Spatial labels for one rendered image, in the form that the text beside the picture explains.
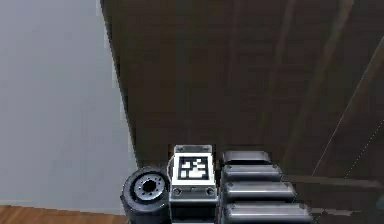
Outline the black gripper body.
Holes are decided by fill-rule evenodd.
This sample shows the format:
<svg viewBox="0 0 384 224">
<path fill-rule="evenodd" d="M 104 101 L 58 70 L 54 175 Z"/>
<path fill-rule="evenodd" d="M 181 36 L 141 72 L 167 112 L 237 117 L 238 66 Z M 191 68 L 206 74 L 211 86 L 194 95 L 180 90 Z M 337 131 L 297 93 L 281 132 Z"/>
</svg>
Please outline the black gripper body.
<svg viewBox="0 0 384 224">
<path fill-rule="evenodd" d="M 163 168 L 142 167 L 131 174 L 120 195 L 128 224 L 169 224 L 169 186 Z"/>
</svg>

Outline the dark brown wooden cupboard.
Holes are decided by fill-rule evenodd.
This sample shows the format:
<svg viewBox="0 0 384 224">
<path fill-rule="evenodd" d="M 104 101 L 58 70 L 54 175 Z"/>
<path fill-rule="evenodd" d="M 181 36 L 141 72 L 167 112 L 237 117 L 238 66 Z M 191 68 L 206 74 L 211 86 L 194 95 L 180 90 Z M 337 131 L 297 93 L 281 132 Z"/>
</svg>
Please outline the dark brown wooden cupboard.
<svg viewBox="0 0 384 224">
<path fill-rule="evenodd" d="M 100 0 L 139 166 L 263 150 L 316 224 L 384 224 L 384 0 Z"/>
</svg>

